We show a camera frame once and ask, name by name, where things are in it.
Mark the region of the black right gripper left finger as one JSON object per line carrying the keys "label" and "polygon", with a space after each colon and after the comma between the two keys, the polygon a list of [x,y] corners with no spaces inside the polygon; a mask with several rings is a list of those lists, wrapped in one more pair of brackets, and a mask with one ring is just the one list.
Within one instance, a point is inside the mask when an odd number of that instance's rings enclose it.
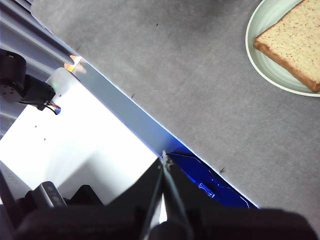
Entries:
{"label": "black right gripper left finger", "polygon": [[16,240],[139,240],[150,225],[161,186],[157,159],[127,190],[108,204],[89,185],[71,200],[50,207],[36,191],[27,193],[31,211],[19,224]]}

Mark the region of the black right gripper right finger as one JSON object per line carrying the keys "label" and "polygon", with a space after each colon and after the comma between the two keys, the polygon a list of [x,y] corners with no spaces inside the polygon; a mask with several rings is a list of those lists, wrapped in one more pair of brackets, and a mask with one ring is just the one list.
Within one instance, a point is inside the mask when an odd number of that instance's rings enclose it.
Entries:
{"label": "black right gripper right finger", "polygon": [[258,208],[196,157],[166,154],[172,169],[185,175],[177,187],[197,240],[314,240],[301,215]]}

